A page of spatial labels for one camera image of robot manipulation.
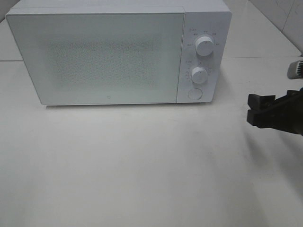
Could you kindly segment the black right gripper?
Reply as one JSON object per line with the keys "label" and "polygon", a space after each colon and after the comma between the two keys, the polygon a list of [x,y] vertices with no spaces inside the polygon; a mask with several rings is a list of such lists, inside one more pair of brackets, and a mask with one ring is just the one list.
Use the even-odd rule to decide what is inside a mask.
{"label": "black right gripper", "polygon": [[[303,60],[289,65],[289,79],[303,78]],[[248,95],[247,122],[258,128],[270,128],[292,134],[303,134],[303,90],[288,90],[286,95]]]}

